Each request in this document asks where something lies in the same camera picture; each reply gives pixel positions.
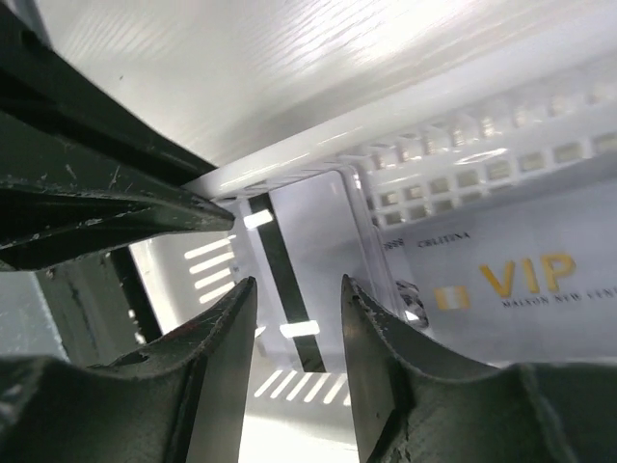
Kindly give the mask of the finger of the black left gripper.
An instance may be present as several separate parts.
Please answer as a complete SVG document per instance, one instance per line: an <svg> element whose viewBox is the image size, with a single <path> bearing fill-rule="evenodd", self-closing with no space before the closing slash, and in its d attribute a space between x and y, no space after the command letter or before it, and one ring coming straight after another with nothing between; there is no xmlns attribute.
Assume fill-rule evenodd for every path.
<svg viewBox="0 0 617 463"><path fill-rule="evenodd" d="M33 1L1 3L1 111L180 186L215 167L156 132L51 47Z"/></svg>
<svg viewBox="0 0 617 463"><path fill-rule="evenodd" d="M225 209L1 116L1 267L42 270L166 233L225 232Z"/></svg>

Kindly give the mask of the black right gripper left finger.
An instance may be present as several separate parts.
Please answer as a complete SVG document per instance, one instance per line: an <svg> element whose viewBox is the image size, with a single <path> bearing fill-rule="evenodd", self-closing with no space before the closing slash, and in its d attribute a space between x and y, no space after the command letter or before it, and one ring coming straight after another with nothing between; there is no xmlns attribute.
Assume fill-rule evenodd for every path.
<svg viewBox="0 0 617 463"><path fill-rule="evenodd" d="M236 461L256 297L246 278L208 311L108 365L3 358L2 460Z"/></svg>

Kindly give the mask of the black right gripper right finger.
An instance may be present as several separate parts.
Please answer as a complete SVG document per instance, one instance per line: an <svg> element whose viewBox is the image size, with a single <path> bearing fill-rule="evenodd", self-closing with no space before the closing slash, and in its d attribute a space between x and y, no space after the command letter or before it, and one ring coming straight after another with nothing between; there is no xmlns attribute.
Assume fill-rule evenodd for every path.
<svg viewBox="0 0 617 463"><path fill-rule="evenodd" d="M363 462L612 462L616 368L465 357L341 282L351 408Z"/></svg>

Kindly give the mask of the credit card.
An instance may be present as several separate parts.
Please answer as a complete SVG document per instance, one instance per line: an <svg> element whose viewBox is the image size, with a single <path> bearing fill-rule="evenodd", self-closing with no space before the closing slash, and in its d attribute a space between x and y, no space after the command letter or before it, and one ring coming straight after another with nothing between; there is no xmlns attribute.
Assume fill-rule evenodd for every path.
<svg viewBox="0 0 617 463"><path fill-rule="evenodd" d="M616 187L476 206L385 245L405 317L475 360L616 358Z"/></svg>
<svg viewBox="0 0 617 463"><path fill-rule="evenodd" d="M400 305L385 253L353 170L329 171L248 201L266 223L252 229L265 257L265 286L281 307L278 337L294 348L303 370L345 369L341 281L348 275L378 302Z"/></svg>

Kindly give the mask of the white plastic basket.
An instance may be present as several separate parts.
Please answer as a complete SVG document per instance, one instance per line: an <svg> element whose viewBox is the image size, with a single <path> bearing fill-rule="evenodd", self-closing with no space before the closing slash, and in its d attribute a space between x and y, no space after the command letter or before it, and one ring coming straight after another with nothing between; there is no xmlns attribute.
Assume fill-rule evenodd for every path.
<svg viewBox="0 0 617 463"><path fill-rule="evenodd" d="M266 223L248 201L287 184L351 169L385 252L420 223L504 201L517 203L601 183L616 187L616 58L604 55L536 79L410 131L263 181L226 199L229 232L173 234L130 251L157 325L170 332L211 308L241 279L258 282L254 396L349 402L342 372L309 372L278 337L265 257L252 229Z"/></svg>

